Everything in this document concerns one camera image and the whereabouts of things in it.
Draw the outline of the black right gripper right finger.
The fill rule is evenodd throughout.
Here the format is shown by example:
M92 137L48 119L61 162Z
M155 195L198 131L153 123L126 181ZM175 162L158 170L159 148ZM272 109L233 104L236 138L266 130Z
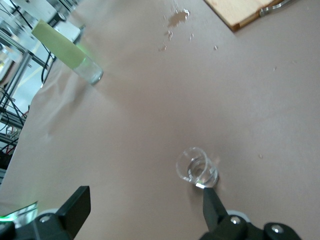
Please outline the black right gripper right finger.
M202 240L299 240L300 236L288 225L266 223L263 229L242 216L228 213L213 188L203 189L203 216L208 228Z

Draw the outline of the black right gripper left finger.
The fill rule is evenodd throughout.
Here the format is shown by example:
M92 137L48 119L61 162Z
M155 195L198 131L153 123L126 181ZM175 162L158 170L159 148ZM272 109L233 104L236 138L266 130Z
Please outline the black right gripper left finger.
M91 212L89 186L80 186L55 212L15 230L16 240L73 240Z

